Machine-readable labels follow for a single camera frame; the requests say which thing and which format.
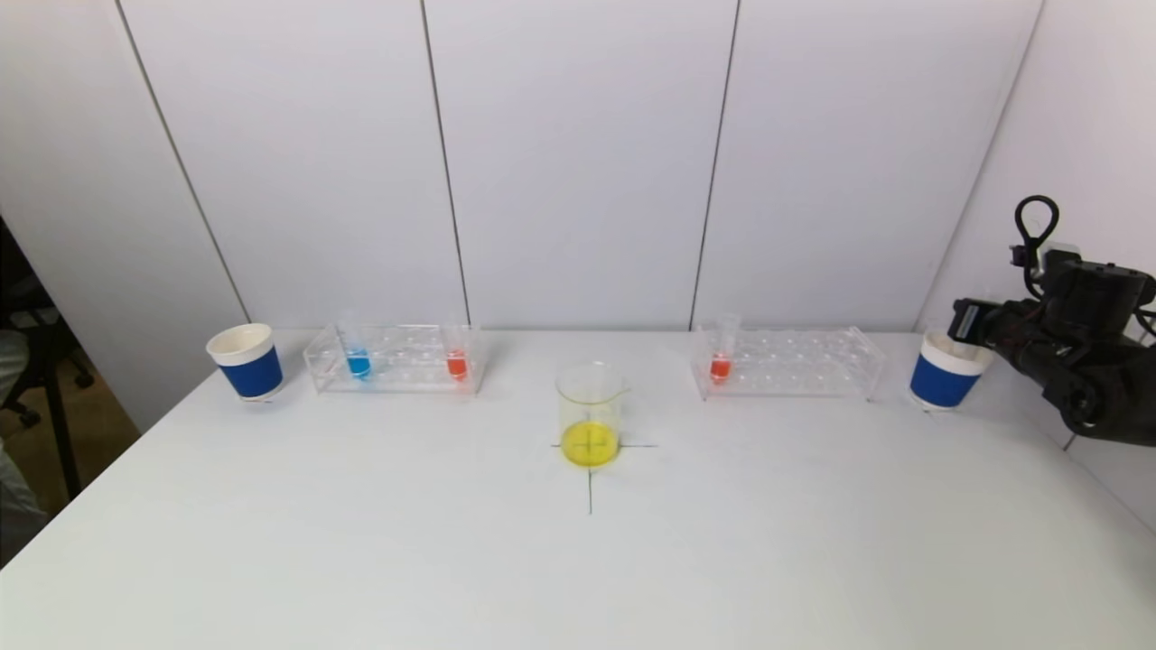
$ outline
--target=test tube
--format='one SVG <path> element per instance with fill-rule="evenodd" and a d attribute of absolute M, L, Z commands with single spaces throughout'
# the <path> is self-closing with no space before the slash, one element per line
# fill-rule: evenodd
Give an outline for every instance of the test tube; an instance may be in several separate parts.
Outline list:
<path fill-rule="evenodd" d="M 469 374 L 466 360 L 466 335 L 468 328 L 457 323 L 447 323 L 438 327 L 442 332 L 442 347 L 445 348 L 445 367 L 457 382 L 465 382 Z"/>
<path fill-rule="evenodd" d="M 342 315 L 338 322 L 338 338 L 341 340 L 341 348 L 346 353 L 346 362 L 349 364 L 349 372 L 362 381 L 368 381 L 372 374 L 369 363 L 369 349 L 365 347 L 365 339 L 362 335 L 361 326 L 355 325 L 353 316 Z"/>
<path fill-rule="evenodd" d="M 731 377 L 731 363 L 740 325 L 742 317 L 738 313 L 724 313 L 718 317 L 718 347 L 714 348 L 714 356 L 711 359 L 711 381 L 716 385 L 725 384 Z"/>

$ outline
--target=red liquid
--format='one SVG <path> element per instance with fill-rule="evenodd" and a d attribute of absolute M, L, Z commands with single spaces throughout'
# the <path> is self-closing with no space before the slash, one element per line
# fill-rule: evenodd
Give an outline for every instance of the red liquid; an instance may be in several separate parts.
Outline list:
<path fill-rule="evenodd" d="M 466 379 L 466 374 L 469 371 L 469 367 L 466 365 L 466 353 L 460 349 L 451 352 L 445 359 L 445 365 L 454 379 L 459 382 Z"/>
<path fill-rule="evenodd" d="M 731 360 L 722 356 L 721 353 L 716 354 L 714 359 L 711 361 L 711 379 L 716 384 L 722 384 L 729 376 L 731 376 Z"/>

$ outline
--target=cable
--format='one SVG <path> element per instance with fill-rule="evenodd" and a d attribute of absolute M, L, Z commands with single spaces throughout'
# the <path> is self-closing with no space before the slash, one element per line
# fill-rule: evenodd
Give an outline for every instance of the cable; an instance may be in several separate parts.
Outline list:
<path fill-rule="evenodd" d="M 1031 234 L 1028 232 L 1028 227 L 1023 224 L 1023 208 L 1027 207 L 1028 204 L 1036 201 L 1046 205 L 1048 209 L 1052 210 L 1052 216 L 1047 222 L 1047 228 L 1044 228 L 1044 231 L 1039 235 L 1039 237 L 1032 237 Z M 1015 229 L 1018 230 L 1020 236 L 1023 237 L 1023 250 L 1025 256 L 1023 265 L 1023 286 L 1028 289 L 1028 293 L 1037 300 L 1042 300 L 1044 296 L 1039 293 L 1039 289 L 1036 288 L 1036 283 L 1031 279 L 1031 267 L 1035 264 L 1042 264 L 1038 259 L 1039 248 L 1044 245 L 1044 242 L 1047 241 L 1059 223 L 1060 206 L 1055 205 L 1055 201 L 1043 194 L 1032 194 L 1031 197 L 1020 201 L 1020 205 L 1015 208 Z"/>

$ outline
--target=white wall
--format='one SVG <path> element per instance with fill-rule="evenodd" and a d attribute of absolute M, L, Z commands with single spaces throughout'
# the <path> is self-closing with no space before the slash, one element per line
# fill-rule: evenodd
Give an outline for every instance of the white wall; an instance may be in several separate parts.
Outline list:
<path fill-rule="evenodd" d="M 418 0 L 124 0 L 254 320 L 466 318 Z"/>
<path fill-rule="evenodd" d="M 735 1 L 427 9 L 474 322 L 686 327 Z"/>
<path fill-rule="evenodd" d="M 743 0 L 695 322 L 910 330 L 1039 0 Z"/>
<path fill-rule="evenodd" d="M 141 430 L 245 320 L 113 2 L 0 2 L 0 214 Z"/>
<path fill-rule="evenodd" d="M 1079 245 L 1088 259 L 1156 273 L 1154 61 L 1156 3 L 1045 3 L 922 326 L 949 323 L 957 297 L 1025 297 L 1008 245 L 1018 242 L 1015 206 L 1029 194 L 1059 202 L 1053 241 Z M 1046 219 L 1046 210 L 1036 214 Z M 1051 408 L 1042 398 L 1036 406 Z M 1153 450 L 1077 441 L 1070 451 L 1156 529 Z"/>

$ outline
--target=glass beaker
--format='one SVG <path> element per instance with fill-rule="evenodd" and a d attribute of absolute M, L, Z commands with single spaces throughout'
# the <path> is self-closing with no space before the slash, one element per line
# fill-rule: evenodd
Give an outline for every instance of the glass beaker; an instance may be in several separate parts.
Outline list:
<path fill-rule="evenodd" d="M 618 455 L 627 379 L 601 361 L 558 372 L 562 453 L 575 465 L 598 467 Z"/>

